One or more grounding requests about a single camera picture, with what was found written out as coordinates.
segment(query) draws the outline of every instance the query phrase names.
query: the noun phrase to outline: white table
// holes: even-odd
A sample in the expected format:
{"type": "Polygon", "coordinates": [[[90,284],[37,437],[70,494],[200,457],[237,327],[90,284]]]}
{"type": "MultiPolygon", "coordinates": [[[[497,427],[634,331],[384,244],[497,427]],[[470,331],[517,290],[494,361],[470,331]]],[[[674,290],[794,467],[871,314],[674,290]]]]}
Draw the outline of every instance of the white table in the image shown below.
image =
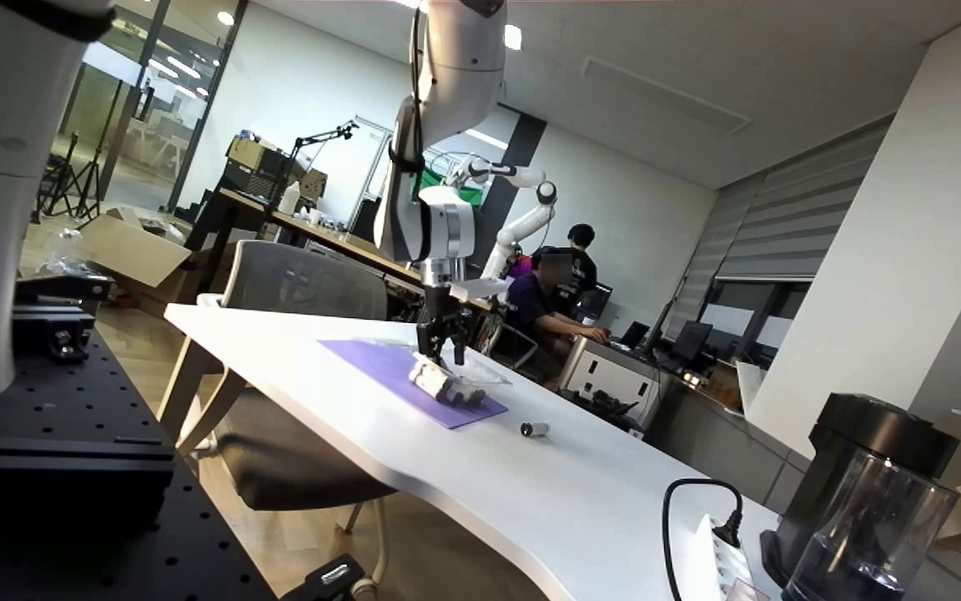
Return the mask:
{"type": "MultiPolygon", "coordinates": [[[[167,307],[167,321],[187,334],[160,407],[170,437],[184,427],[200,367],[224,361],[364,471],[474,531],[547,598],[671,598],[661,497],[674,477],[697,477],[694,467],[477,354],[467,357],[464,371],[507,411],[447,431],[320,347],[320,341],[414,344],[414,324],[180,304],[167,307]],[[524,421],[551,424],[551,434],[521,437],[524,421]]],[[[727,518],[727,511],[727,491],[681,487],[674,548],[704,514],[727,518]]],[[[744,554],[754,564],[754,584],[767,588],[771,598],[777,591],[754,558],[761,558],[757,534],[774,524],[771,511],[744,501],[744,554]]]]}

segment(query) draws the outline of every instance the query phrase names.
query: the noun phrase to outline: man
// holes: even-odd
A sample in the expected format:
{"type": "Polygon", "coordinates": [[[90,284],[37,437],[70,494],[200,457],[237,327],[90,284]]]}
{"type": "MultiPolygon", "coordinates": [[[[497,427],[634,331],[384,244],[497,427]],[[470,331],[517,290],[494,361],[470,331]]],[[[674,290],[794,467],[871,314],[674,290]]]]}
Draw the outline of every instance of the man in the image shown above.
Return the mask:
{"type": "Polygon", "coordinates": [[[547,351],[561,357],[574,347],[574,337],[611,341],[607,327],[577,324],[557,314],[554,294],[564,277],[564,260],[567,260],[567,250],[537,247],[531,260],[534,270],[527,277],[517,277],[507,290],[507,304],[511,304],[507,324],[537,337],[547,351]]]}
{"type": "Polygon", "coordinates": [[[567,247],[567,274],[557,284],[557,307],[564,314],[574,314],[577,301],[601,284],[594,260],[587,257],[587,247],[594,240],[591,224],[571,227],[571,247],[567,247]]]}

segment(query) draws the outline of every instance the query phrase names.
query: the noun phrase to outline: purple mat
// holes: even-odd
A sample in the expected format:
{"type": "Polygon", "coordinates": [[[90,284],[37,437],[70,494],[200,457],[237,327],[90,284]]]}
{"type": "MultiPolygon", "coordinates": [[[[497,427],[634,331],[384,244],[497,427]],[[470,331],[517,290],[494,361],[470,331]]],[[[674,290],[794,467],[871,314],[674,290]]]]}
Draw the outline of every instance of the purple mat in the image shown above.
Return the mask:
{"type": "Polygon", "coordinates": [[[390,394],[417,407],[420,414],[440,421],[447,431],[467,427],[474,421],[487,421],[494,414],[504,414],[507,407],[484,394],[477,407],[447,407],[427,397],[410,384],[414,351],[394,347],[394,344],[370,344],[370,341],[320,341],[327,351],[334,351],[340,361],[354,364],[377,384],[384,384],[390,394]]]}

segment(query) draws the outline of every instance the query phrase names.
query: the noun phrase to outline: power cord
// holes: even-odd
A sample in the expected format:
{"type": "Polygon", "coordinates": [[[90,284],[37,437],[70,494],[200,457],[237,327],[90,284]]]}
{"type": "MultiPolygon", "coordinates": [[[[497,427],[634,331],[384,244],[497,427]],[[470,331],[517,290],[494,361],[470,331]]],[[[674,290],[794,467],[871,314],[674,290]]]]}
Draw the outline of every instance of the power cord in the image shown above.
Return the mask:
{"type": "Polygon", "coordinates": [[[717,481],[717,477],[677,477],[677,481],[671,481],[671,487],[661,501],[661,551],[667,561],[667,581],[671,581],[674,601],[681,601],[681,588],[677,588],[674,551],[671,551],[671,501],[674,501],[674,491],[687,487],[687,484],[724,487],[734,494],[737,508],[727,514],[727,521],[721,528],[714,528],[714,538],[721,538],[724,544],[741,548],[741,521],[744,521],[744,497],[734,484],[717,481]]]}

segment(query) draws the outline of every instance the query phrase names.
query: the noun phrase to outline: black appliance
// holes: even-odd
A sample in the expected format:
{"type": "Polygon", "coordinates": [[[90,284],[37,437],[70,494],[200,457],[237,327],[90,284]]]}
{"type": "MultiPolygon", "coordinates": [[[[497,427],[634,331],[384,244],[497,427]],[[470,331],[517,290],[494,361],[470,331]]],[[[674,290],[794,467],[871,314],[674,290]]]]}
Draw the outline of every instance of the black appliance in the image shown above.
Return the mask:
{"type": "Polygon", "coordinates": [[[794,491],[777,531],[761,534],[764,568],[787,584],[811,534],[831,511],[831,497],[854,461],[854,451],[888,457],[921,477],[938,477],[958,441],[931,421],[864,394],[831,394],[814,431],[814,461],[794,491]]]}

